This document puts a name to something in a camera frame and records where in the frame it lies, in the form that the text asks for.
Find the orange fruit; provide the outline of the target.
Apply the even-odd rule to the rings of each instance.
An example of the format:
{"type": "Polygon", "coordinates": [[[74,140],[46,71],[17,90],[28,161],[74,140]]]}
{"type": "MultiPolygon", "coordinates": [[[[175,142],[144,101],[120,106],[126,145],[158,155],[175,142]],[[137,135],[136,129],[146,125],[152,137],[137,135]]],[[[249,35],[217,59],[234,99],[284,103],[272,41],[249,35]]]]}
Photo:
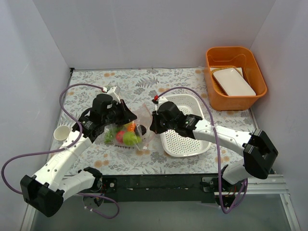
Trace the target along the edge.
{"type": "Polygon", "coordinates": [[[135,130],[135,127],[136,127],[136,123],[134,121],[128,123],[127,125],[127,131],[128,132],[134,132],[135,130]]]}

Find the red tomato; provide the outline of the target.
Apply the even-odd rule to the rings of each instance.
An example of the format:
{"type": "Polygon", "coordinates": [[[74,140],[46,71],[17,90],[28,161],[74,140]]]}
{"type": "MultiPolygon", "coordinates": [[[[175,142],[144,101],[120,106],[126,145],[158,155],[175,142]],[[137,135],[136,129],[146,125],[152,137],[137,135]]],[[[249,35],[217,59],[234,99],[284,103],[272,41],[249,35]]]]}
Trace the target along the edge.
{"type": "Polygon", "coordinates": [[[116,134],[116,140],[117,142],[119,143],[123,143],[123,135],[125,134],[126,132],[125,131],[119,131],[117,134],[116,134]]]}

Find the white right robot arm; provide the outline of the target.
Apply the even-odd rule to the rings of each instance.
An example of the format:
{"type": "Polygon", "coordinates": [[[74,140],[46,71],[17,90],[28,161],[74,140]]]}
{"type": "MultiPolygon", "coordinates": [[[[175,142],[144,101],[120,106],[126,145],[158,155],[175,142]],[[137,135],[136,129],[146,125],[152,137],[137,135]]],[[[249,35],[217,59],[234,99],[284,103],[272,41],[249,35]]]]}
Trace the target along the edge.
{"type": "Polygon", "coordinates": [[[236,183],[249,177],[265,180],[278,156],[265,131],[244,132],[214,126],[200,116],[185,115],[167,99],[155,102],[152,118],[150,130],[156,134],[173,130],[182,137],[215,143],[243,157],[222,169],[218,187],[223,191],[231,190],[236,183]]]}

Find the clear zip top bag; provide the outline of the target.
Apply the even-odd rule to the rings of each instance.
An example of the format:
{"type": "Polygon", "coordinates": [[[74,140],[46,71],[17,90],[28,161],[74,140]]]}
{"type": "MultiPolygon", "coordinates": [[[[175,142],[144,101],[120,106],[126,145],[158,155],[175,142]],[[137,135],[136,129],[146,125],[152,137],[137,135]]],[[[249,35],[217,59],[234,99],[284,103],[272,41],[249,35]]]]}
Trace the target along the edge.
{"type": "Polygon", "coordinates": [[[154,137],[150,131],[152,114],[146,104],[133,112],[137,119],[125,125],[109,125],[103,134],[105,144],[144,150],[154,137]]]}

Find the dark purple plum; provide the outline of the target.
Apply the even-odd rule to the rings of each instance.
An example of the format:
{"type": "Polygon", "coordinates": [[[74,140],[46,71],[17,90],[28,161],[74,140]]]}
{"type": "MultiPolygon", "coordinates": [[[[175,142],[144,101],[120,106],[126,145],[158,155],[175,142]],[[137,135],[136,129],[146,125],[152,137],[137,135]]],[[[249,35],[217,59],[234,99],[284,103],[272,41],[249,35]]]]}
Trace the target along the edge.
{"type": "Polygon", "coordinates": [[[144,125],[137,125],[135,127],[134,133],[138,137],[141,137],[142,139],[144,139],[147,133],[147,128],[144,125]]]}

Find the green grape bunch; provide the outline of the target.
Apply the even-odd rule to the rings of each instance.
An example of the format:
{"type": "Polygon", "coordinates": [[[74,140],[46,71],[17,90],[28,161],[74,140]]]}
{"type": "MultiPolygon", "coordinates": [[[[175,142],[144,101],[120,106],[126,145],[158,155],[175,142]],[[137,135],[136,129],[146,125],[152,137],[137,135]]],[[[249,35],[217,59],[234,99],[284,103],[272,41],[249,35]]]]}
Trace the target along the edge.
{"type": "Polygon", "coordinates": [[[113,130],[106,131],[104,135],[104,143],[105,144],[113,144],[115,140],[115,132],[113,130]]]}

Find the green pear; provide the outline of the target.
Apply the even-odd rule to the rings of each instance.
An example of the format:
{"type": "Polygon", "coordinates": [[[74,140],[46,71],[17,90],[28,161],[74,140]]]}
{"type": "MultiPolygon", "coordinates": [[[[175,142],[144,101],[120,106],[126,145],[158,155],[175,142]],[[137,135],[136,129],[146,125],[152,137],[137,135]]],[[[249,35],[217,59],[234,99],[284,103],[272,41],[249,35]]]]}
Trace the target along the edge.
{"type": "Polygon", "coordinates": [[[125,132],[123,135],[123,143],[128,146],[139,144],[141,137],[137,136],[134,132],[125,132]]]}

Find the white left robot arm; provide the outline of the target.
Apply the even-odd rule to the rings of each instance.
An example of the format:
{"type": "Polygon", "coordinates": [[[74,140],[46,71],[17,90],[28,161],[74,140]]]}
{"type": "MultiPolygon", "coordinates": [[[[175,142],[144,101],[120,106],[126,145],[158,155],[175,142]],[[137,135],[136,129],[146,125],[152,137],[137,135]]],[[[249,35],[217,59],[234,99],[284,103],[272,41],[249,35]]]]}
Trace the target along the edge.
{"type": "Polygon", "coordinates": [[[103,185],[100,171],[87,167],[73,177],[64,179],[79,156],[104,132],[108,125],[125,125],[137,119],[123,100],[99,94],[92,107],[86,109],[74,124],[56,154],[32,177],[21,179],[24,201],[47,217],[53,216],[69,197],[89,190],[99,192],[103,185]]]}

